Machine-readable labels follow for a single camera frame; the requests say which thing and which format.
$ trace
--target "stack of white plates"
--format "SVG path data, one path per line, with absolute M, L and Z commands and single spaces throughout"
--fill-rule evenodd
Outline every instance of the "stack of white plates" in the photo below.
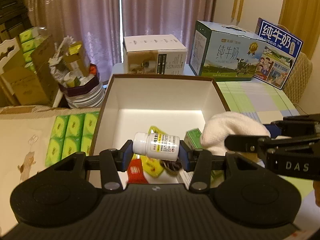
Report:
M 93 88 L 90 92 L 75 97 L 66 97 L 68 105 L 71 108 L 78 107 L 100 107 L 105 95 L 105 90 L 102 87 L 102 83 Z

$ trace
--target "curtain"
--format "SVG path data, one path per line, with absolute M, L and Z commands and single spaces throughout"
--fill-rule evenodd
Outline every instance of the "curtain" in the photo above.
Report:
M 279 24 L 303 40 L 301 51 L 311 59 L 320 33 L 320 0 L 284 0 Z
M 121 62 L 119 0 L 25 0 L 33 26 L 46 26 L 56 42 L 82 40 L 101 80 Z
M 122 0 L 124 36 L 173 34 L 192 47 L 196 20 L 211 21 L 215 0 Z

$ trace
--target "bottle label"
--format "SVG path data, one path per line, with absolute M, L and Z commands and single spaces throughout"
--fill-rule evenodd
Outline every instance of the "bottle label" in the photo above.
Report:
M 174 153 L 177 151 L 176 137 L 173 135 L 153 133 L 150 150 L 153 152 Z

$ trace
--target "white pill bottle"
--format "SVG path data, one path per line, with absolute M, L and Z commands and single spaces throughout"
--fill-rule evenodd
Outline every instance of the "white pill bottle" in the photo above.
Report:
M 133 139 L 133 152 L 149 158 L 176 161 L 180 138 L 161 133 L 137 132 Z

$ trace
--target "blue milk box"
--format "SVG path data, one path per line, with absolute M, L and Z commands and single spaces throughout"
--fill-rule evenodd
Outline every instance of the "blue milk box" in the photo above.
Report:
M 303 41 L 261 18 L 258 20 L 256 34 L 267 44 L 254 76 L 282 89 L 298 58 Z
M 197 76 L 248 81 L 266 45 L 255 33 L 237 26 L 197 21 L 189 65 Z

